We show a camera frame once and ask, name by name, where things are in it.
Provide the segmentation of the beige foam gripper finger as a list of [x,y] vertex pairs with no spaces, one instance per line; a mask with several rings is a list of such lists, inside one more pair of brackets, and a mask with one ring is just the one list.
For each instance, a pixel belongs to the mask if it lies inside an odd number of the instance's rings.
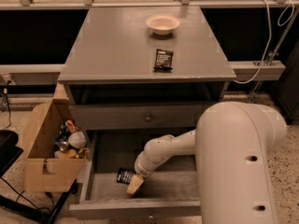
[[127,193],[134,195],[144,183],[144,178],[141,175],[133,175],[127,188]]

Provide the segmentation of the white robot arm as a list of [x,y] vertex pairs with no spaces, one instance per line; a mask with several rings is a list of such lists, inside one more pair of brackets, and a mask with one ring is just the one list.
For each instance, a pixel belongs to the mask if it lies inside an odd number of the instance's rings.
[[284,118],[267,105],[217,103],[195,130],[149,140],[127,192],[170,158],[194,155],[203,224],[278,224],[267,154],[286,135]]

